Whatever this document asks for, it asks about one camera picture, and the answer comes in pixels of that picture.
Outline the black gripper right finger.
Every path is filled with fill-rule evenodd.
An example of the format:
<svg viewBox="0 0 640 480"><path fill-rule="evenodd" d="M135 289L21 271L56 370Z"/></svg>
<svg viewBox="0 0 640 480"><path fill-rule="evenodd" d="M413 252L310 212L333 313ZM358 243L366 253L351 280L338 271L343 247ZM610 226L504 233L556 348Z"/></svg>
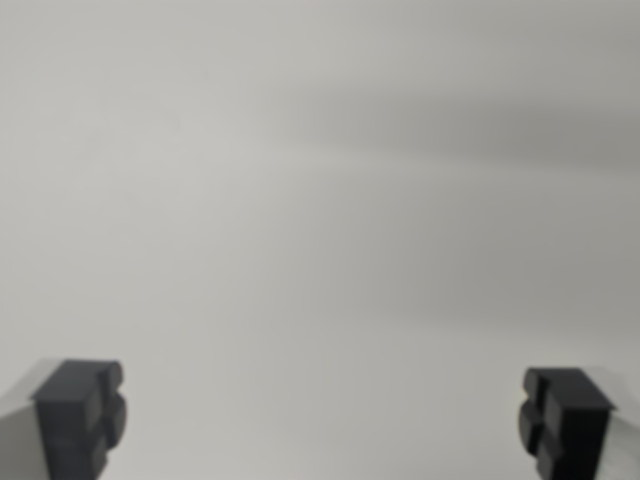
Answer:
<svg viewBox="0 0 640 480"><path fill-rule="evenodd" d="M639 477L639 376L602 367L530 367L521 444L545 480Z"/></svg>

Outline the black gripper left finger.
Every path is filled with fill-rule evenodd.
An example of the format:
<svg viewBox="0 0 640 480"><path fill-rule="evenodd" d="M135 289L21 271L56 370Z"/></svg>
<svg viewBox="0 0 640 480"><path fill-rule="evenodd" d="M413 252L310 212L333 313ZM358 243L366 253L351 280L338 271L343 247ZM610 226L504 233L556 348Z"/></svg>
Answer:
<svg viewBox="0 0 640 480"><path fill-rule="evenodd" d="M1 394L3 479L97 479L126 428L116 360L42 359Z"/></svg>

